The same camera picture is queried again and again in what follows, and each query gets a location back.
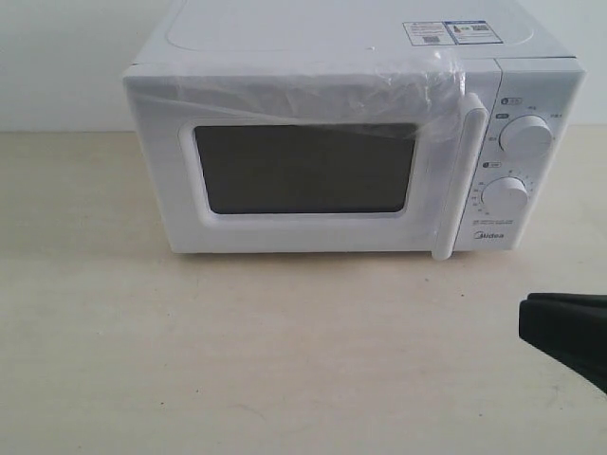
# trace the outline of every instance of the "beige tabletop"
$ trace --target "beige tabletop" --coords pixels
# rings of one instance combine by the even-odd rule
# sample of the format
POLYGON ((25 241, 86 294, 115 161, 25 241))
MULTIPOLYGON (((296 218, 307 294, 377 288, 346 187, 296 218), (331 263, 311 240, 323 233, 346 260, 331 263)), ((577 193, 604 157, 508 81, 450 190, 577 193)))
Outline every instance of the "beige tabletop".
POLYGON ((439 263, 174 255, 133 134, 1 135, 0 453, 602 453, 517 325, 607 293, 605 143, 569 131, 520 249, 439 263))

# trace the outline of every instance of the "brand logo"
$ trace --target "brand logo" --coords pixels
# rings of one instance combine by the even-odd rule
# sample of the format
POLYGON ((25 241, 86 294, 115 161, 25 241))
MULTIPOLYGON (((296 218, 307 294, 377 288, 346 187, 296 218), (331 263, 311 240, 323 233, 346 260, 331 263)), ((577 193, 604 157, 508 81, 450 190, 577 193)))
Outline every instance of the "brand logo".
POLYGON ((495 232, 483 232, 482 230, 474 232, 474 240, 494 240, 503 238, 504 234, 498 234, 495 232))

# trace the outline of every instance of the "power knob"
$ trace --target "power knob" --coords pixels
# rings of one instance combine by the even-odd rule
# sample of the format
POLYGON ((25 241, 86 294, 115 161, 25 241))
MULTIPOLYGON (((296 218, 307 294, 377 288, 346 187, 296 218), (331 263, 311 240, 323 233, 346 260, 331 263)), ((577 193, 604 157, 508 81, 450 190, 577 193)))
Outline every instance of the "power knob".
POLYGON ((491 214, 508 217, 519 214, 525 208, 529 194, 521 180, 504 177, 489 183, 481 199, 491 214))
POLYGON ((524 116, 511 121, 500 135, 500 145, 513 158, 541 156, 552 146, 550 128, 537 116, 524 116))

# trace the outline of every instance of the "plastic wrap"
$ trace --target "plastic wrap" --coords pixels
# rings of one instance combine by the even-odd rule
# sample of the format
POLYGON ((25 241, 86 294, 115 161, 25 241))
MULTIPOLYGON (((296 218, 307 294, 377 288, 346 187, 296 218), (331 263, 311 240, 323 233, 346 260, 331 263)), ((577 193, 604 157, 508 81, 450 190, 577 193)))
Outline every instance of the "plastic wrap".
MULTIPOLYGON (((154 78, 154 86, 130 89, 133 96, 191 104, 200 112, 198 118, 324 128, 411 123, 426 140, 459 134, 466 76, 450 49, 423 48, 401 61, 371 47, 355 57, 289 54, 281 60, 273 54, 273 59, 260 56, 254 64, 235 65, 207 57, 200 63, 167 64, 158 70, 162 77, 154 78)), ((380 129, 373 131, 365 128, 364 134, 382 135, 380 129)))

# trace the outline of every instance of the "microwave oven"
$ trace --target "microwave oven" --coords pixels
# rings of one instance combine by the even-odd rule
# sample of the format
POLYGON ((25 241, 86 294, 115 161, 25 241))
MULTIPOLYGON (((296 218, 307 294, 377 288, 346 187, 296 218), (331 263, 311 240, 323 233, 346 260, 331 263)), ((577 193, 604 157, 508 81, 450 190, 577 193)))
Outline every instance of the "microwave oven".
POLYGON ((510 0, 178 0, 124 75, 178 253, 511 249, 584 71, 510 0))

